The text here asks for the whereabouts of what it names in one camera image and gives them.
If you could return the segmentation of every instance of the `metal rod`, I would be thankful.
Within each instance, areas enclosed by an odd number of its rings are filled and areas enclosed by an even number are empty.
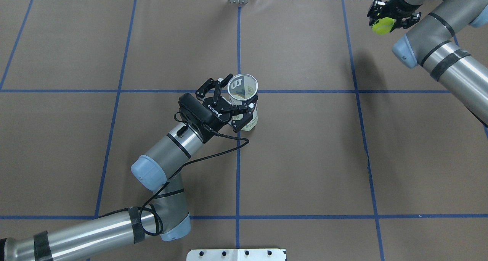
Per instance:
[[[488,68],[472,56],[448,68],[439,82],[483,122],[488,123]]]
[[[154,216],[150,212],[143,212],[141,223],[148,231],[156,231]],[[54,261],[74,261],[133,244],[134,235],[129,213],[124,211],[49,232],[48,240]],[[8,238],[4,258],[5,261],[35,261],[34,239]]]

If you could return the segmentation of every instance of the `tennis ball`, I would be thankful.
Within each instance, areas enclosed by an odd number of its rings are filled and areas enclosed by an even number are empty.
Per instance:
[[[373,29],[373,32],[378,34],[378,35],[385,35],[390,30],[392,30],[392,27],[395,25],[395,20],[392,18],[383,18],[383,19],[377,19],[373,25],[371,25],[371,28]]]

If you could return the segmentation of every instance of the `electrical wire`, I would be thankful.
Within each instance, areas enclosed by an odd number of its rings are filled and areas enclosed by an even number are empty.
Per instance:
[[[178,114],[181,115],[181,120],[178,120],[176,118],[176,115],[178,115]],[[239,148],[242,148],[245,145],[249,144],[249,139],[243,138],[243,137],[234,137],[234,136],[230,136],[230,135],[226,135],[226,134],[220,134],[220,133],[214,131],[208,125],[206,125],[199,117],[197,117],[197,115],[194,115],[193,113],[192,113],[192,115],[195,117],[195,119],[197,119],[197,121],[200,122],[200,124],[202,124],[214,136],[216,136],[216,137],[222,137],[222,138],[227,138],[227,139],[232,139],[232,140],[236,140],[236,141],[244,141],[244,143],[241,144],[241,145],[239,145],[239,146],[237,146],[237,147],[235,147],[235,148],[231,148],[230,150],[222,151],[221,153],[216,153],[214,155],[209,155],[209,156],[206,156],[206,157],[203,157],[203,158],[199,158],[199,159],[196,159],[196,160],[192,160],[190,162],[186,162],[180,168],[178,168],[173,174],[171,174],[171,176],[169,176],[169,178],[167,178],[166,183],[164,183],[164,185],[162,185],[162,187],[156,193],[154,193],[148,200],[146,200],[146,202],[141,207],[137,207],[137,209],[139,210],[139,222],[142,222],[143,211],[148,211],[151,214],[153,214],[153,216],[154,216],[154,221],[155,221],[155,224],[156,224],[156,232],[155,233],[146,230],[146,228],[144,228],[144,226],[142,225],[142,223],[140,224],[140,226],[143,229],[144,233],[147,234],[147,235],[151,235],[151,236],[161,235],[162,232],[163,232],[163,229],[164,229],[164,225],[163,225],[163,222],[162,222],[161,217],[157,214],[156,209],[154,208],[154,206],[152,204],[150,204],[150,202],[152,200],[154,200],[154,198],[156,198],[157,195],[159,195],[159,193],[161,193],[169,185],[169,183],[171,183],[172,179],[176,175],[178,175],[184,167],[186,167],[188,165],[191,165],[193,163],[196,163],[196,162],[200,162],[200,161],[203,161],[203,160],[207,160],[207,159],[211,159],[211,158],[218,157],[218,156],[221,156],[221,155],[225,155],[227,153],[231,153],[231,152],[233,152],[235,150],[238,150]],[[184,116],[180,112],[175,113],[174,116],[173,116],[173,118],[177,122],[183,122],[188,127],[188,121],[184,118]],[[102,217],[105,217],[105,216],[109,216],[109,215],[112,215],[112,214],[116,214],[116,213],[119,213],[119,212],[124,212],[124,211],[128,211],[128,208],[119,209],[117,211],[109,212],[107,214],[104,214],[102,216],[99,216],[99,218],[102,218]]]

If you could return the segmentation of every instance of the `blue tape line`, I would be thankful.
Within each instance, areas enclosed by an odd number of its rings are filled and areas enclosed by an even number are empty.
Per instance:
[[[192,220],[235,220],[234,215],[190,215]]]
[[[375,219],[374,215],[241,215],[244,220]]]
[[[22,21],[21,28],[19,29],[19,33],[17,34],[17,38],[15,39],[14,42],[14,47],[12,48],[12,52],[10,52],[10,57],[8,58],[7,61],[7,66],[5,66],[5,71],[3,72],[2,76],[2,81],[0,82],[0,89],[2,89],[3,84],[5,82],[5,79],[7,78],[7,73],[8,69],[10,68],[10,63],[12,62],[12,59],[14,58],[15,50],[17,49],[17,45],[19,44],[19,40],[21,39],[22,31],[24,30],[24,26],[26,26],[26,21],[29,16],[30,9],[32,7],[32,3],[34,0],[30,0],[29,6],[27,7],[26,15],[24,16],[24,20]]]
[[[117,109],[119,107],[120,91],[122,88],[122,81],[124,79],[125,63],[127,61],[127,52],[129,51],[130,35],[132,33],[132,24],[134,23],[136,4],[137,4],[137,0],[134,0],[134,5],[132,6],[132,15],[130,17],[130,23],[129,23],[129,32],[127,33],[127,41],[125,43],[124,59],[122,60],[122,68],[120,70],[119,87],[117,88],[117,96],[115,97],[114,113],[112,115],[112,122],[110,124],[110,132],[108,134],[107,150],[105,152],[105,160],[103,162],[103,169],[101,172],[100,186],[98,189],[98,197],[96,199],[95,216],[98,216],[100,211],[101,195],[103,192],[103,184],[105,182],[105,174],[107,172],[108,155],[110,154],[110,146],[112,145],[112,136],[114,134],[115,119],[117,118]]]
[[[359,90],[359,93],[450,93],[449,90]]]
[[[241,137],[241,132],[237,132],[237,137]],[[241,141],[237,141],[237,146],[241,145]],[[240,248],[240,233],[239,220],[241,217],[241,150],[237,150],[236,163],[236,249]]]
[[[2,89],[0,92],[16,93],[116,93],[116,89]]]
[[[241,73],[241,7],[237,7],[237,74]]]
[[[356,91],[352,89],[282,89],[282,90],[275,90],[275,89],[260,89],[258,93],[354,93]]]
[[[488,214],[380,214],[378,219],[488,218]]]
[[[0,215],[1,220],[91,220],[97,216],[64,215]],[[192,220],[235,220],[234,215],[196,215]],[[339,214],[339,215],[240,215],[239,220],[327,220],[327,219],[430,219],[430,218],[488,218],[488,214]]]
[[[237,7],[237,74],[241,73],[241,7]],[[237,137],[241,137],[241,132],[237,132]],[[236,249],[241,247],[240,242],[240,221],[241,214],[241,150],[237,150],[236,161]]]
[[[373,174],[371,172],[371,161],[369,160],[368,142],[366,141],[366,131],[364,130],[363,112],[361,111],[361,102],[359,100],[359,89],[358,89],[358,82],[356,79],[356,69],[354,66],[354,58],[352,56],[352,46],[351,46],[351,38],[349,35],[349,26],[347,24],[347,14],[345,12],[344,0],[340,0],[340,1],[342,3],[342,12],[343,12],[343,16],[344,16],[344,26],[345,26],[345,35],[347,38],[347,48],[349,50],[349,61],[351,63],[352,79],[354,81],[354,90],[356,91],[356,103],[358,106],[359,124],[361,125],[361,133],[363,135],[364,151],[366,152],[366,158],[368,159],[369,189],[371,190],[371,200],[373,203],[373,212],[374,212],[374,215],[377,216],[378,215],[378,209],[376,206],[376,196],[374,193]],[[381,238],[380,220],[378,218],[376,218],[375,223],[376,223],[376,235],[378,237],[378,247],[380,250],[380,258],[381,258],[381,261],[385,261],[385,254],[383,251],[383,240]]]
[[[186,90],[186,89],[122,89],[120,92],[122,93],[193,93],[195,91]]]
[[[91,220],[95,216],[69,216],[69,215],[0,215],[5,220]]]
[[[0,89],[0,93],[117,93],[117,89]],[[193,93],[189,89],[121,89],[121,93]],[[356,93],[354,89],[260,89],[258,93]],[[448,90],[417,90],[417,89],[365,89],[359,93],[450,93]]]

